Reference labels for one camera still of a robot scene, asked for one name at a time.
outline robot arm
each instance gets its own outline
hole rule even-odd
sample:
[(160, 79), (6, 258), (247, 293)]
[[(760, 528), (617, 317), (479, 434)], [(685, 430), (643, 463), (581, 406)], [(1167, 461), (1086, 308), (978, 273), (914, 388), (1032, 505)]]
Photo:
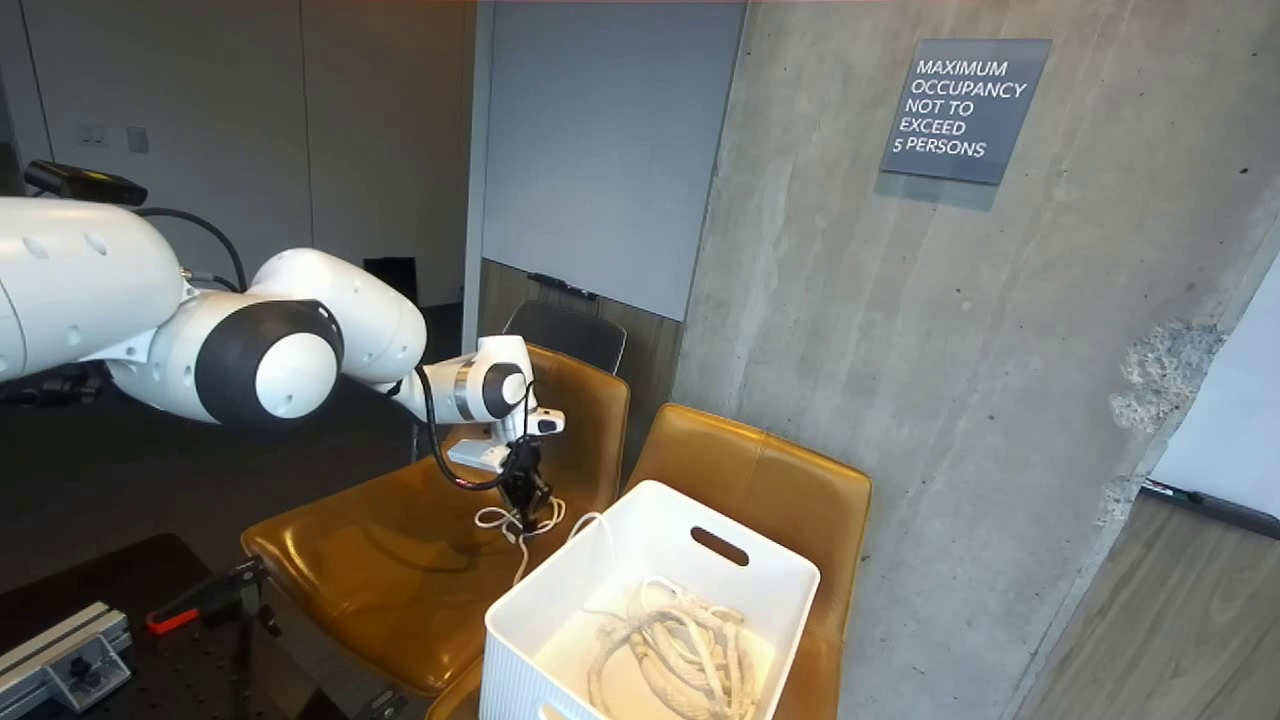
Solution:
[(244, 293), (196, 290), (128, 210), (0, 199), (0, 382), (104, 360), (122, 391), (166, 413), (274, 427), (314, 413), (342, 373), (422, 421), (490, 424), (490, 439), (449, 455), (494, 473), (517, 438), (563, 429), (538, 405), (521, 338), (419, 368), (425, 346), (412, 302), (317, 250), (271, 258)]

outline whiteboard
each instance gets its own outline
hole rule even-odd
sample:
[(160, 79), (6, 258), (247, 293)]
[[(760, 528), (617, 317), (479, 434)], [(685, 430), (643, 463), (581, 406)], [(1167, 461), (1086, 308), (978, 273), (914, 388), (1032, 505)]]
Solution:
[(498, 3), (483, 256), (684, 320), (744, 12)]
[(1280, 518), (1280, 264), (1272, 264), (1151, 473)]

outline concrete pillar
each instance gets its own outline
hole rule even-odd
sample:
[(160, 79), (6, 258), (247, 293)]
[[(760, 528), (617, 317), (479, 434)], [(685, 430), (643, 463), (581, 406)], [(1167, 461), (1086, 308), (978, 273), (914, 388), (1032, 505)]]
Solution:
[[(1152, 442), (1112, 420), (1126, 348), (1229, 328), (1275, 252), (1277, 28), (1272, 0), (751, 6), (675, 400), (876, 482), (841, 716), (1016, 710)], [(920, 37), (1053, 40), (998, 188), (878, 173)]]

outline sign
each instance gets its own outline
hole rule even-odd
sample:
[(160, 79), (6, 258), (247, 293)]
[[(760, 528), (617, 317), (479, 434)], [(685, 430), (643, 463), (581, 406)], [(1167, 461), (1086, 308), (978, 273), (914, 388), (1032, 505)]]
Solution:
[(922, 40), (881, 169), (1000, 184), (1048, 40)]

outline black chair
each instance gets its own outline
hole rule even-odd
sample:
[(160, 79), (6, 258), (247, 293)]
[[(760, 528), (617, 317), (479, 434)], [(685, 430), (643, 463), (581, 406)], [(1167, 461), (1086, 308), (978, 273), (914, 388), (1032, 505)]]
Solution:
[(618, 374), (622, 348), (627, 343), (627, 331), (614, 323), (540, 300), (529, 300), (516, 307), (503, 332), (613, 375)]

